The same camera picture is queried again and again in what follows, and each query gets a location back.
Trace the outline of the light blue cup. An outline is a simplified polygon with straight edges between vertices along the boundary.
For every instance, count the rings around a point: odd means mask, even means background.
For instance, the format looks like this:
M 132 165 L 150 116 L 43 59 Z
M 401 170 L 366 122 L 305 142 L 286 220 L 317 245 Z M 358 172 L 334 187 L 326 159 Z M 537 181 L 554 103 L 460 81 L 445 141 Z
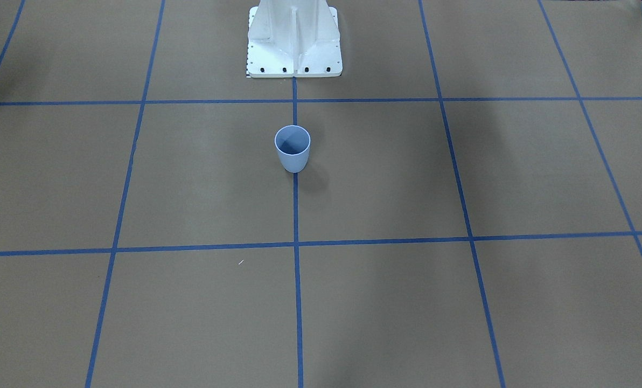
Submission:
M 305 128 L 297 125 L 280 128 L 274 137 L 274 145 L 281 165 L 290 174 L 298 174 L 306 167 L 311 135 Z

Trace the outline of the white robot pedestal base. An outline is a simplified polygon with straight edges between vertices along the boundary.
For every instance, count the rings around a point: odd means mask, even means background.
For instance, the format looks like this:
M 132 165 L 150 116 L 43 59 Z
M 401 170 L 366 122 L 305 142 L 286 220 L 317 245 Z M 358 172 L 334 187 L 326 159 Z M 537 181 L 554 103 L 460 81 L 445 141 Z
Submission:
M 343 73 L 338 10 L 326 1 L 260 1 L 249 9 L 248 27 L 248 77 Z

